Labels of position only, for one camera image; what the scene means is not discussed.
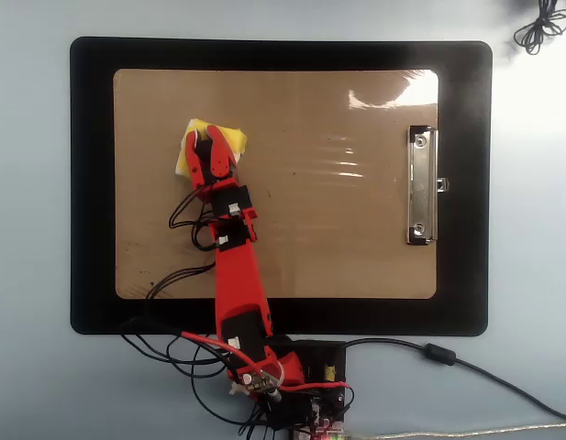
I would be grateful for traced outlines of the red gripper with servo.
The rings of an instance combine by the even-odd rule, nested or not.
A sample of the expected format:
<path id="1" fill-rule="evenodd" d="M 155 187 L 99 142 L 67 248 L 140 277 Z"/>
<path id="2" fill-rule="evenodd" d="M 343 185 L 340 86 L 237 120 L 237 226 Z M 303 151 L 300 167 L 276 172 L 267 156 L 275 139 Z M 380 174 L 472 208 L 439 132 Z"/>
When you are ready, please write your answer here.
<path id="1" fill-rule="evenodd" d="M 203 139 L 195 129 L 185 136 L 186 167 L 196 196 L 240 186 L 236 178 L 230 177 L 235 160 L 225 135 L 215 125 L 209 125 L 206 134 L 207 139 Z"/>

